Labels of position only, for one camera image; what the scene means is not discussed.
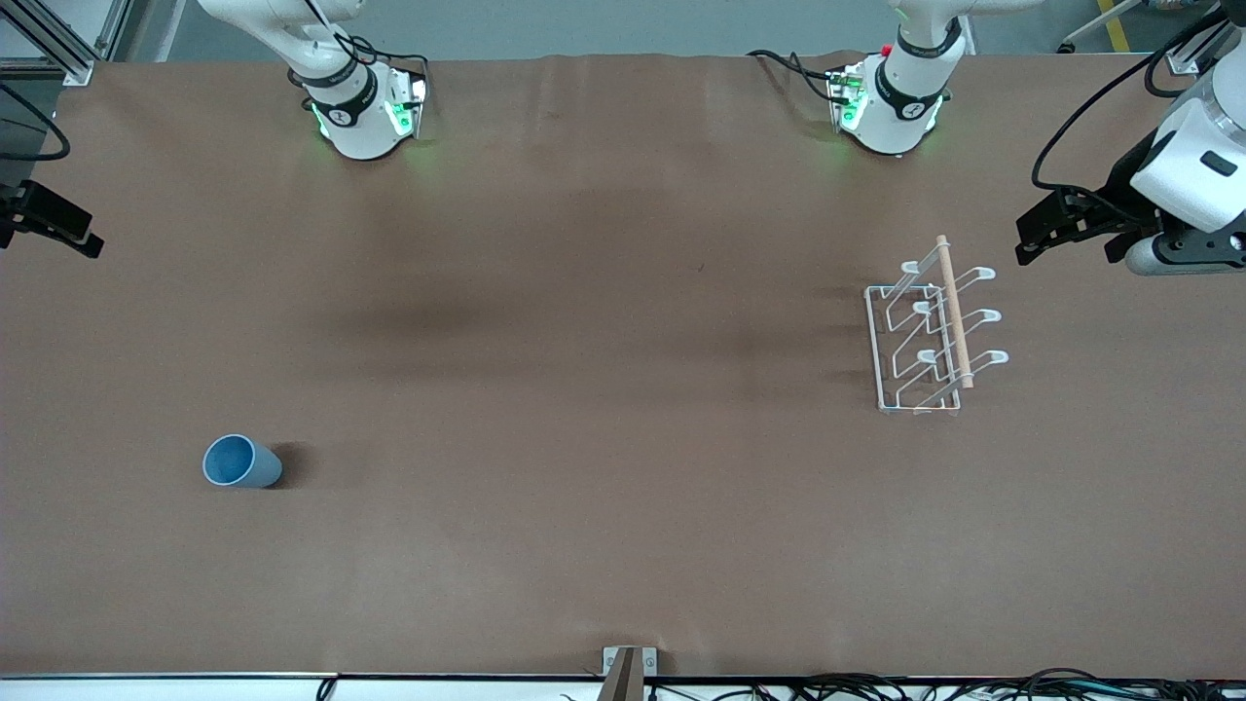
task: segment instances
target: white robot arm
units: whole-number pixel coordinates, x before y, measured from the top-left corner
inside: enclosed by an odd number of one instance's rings
[[[943,88],[964,55],[959,16],[1018,12],[1044,0],[886,0],[900,15],[890,54],[847,66],[830,81],[836,127],[878,153],[912,149],[943,103]]]
[[[1182,35],[1226,19],[1246,26],[1246,0],[1221,0]],[[1054,245],[1114,234],[1108,260],[1138,274],[1246,270],[1246,42],[1181,93],[1103,187],[1044,186],[1053,192],[1017,219],[1022,265]]]
[[[312,96],[320,133],[341,154],[379,158],[415,137],[426,76],[365,60],[336,22],[365,0],[199,0],[218,20],[254,36],[285,60]]]

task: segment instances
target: metal bracket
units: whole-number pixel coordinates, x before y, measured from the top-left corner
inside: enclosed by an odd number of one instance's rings
[[[98,51],[40,0],[0,0],[0,15],[9,19],[31,44],[62,71],[66,86],[91,82]]]
[[[136,0],[113,0],[108,7],[108,15],[103,19],[103,27],[100,36],[95,37],[95,50],[106,60],[113,60],[117,54],[117,39],[121,30],[130,21],[130,14],[135,9]]]
[[[416,78],[410,71],[402,68],[390,67],[395,73],[405,73],[410,82],[409,90],[404,91],[401,96],[402,102],[407,105],[409,118],[411,121],[411,138],[420,138],[420,123],[424,121],[424,105],[429,101],[429,78],[427,76]]]
[[[642,669],[644,670],[644,676],[655,676],[658,674],[658,649],[657,647],[640,647],[637,645],[618,645],[613,647],[602,647],[602,675],[611,674],[611,666],[614,665],[614,659],[618,657],[619,650],[628,647],[634,647],[640,651],[640,661],[644,662]]]
[[[1214,7],[1209,9],[1207,12],[1214,11]],[[1189,41],[1169,50],[1165,56],[1169,70],[1172,71],[1172,75],[1199,75],[1232,34],[1234,26],[1229,22],[1200,31]]]

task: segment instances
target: blue cup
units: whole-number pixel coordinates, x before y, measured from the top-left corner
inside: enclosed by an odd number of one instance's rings
[[[263,489],[282,478],[282,461],[245,436],[216,440],[203,454],[203,477],[217,487]]]

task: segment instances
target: wooden dowel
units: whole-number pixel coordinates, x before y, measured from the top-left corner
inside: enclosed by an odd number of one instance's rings
[[[959,371],[957,375],[962,379],[961,387],[964,390],[973,390],[973,372],[969,370],[969,346],[964,339],[964,319],[961,318],[961,296],[956,291],[956,271],[952,270],[952,253],[948,252],[947,237],[939,234],[936,238],[938,243],[938,264],[943,270],[943,296],[947,299],[946,313],[951,316],[948,320],[952,322],[952,342],[956,347],[956,367]]]

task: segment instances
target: brown table surface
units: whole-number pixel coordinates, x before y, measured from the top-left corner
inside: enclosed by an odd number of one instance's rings
[[[0,667],[1246,676],[1242,279],[1012,256],[1131,60],[968,59],[902,159],[753,60],[436,64],[368,163],[283,65],[100,66],[36,174],[103,256],[0,268]],[[938,233],[1013,362],[887,417],[861,289]]]

